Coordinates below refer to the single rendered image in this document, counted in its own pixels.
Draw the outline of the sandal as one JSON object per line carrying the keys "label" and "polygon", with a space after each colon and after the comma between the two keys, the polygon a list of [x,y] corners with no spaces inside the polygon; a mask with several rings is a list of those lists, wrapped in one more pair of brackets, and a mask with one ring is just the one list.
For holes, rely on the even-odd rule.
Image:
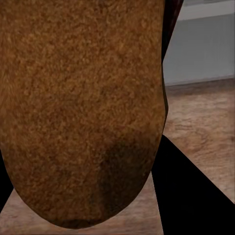
{"label": "sandal", "polygon": [[0,0],[0,149],[42,219],[127,208],[168,115],[163,61],[184,0]]}

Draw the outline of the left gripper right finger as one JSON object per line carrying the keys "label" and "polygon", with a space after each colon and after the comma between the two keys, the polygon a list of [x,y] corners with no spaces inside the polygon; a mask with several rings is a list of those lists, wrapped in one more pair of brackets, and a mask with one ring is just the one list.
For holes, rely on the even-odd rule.
{"label": "left gripper right finger", "polygon": [[164,235],[235,235],[235,204],[164,135],[151,172]]}

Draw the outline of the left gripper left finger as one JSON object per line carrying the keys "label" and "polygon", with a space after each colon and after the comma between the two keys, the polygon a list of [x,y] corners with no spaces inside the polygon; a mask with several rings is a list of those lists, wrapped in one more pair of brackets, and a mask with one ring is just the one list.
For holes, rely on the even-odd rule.
{"label": "left gripper left finger", "polygon": [[0,213],[6,204],[14,186],[5,168],[0,149]]}

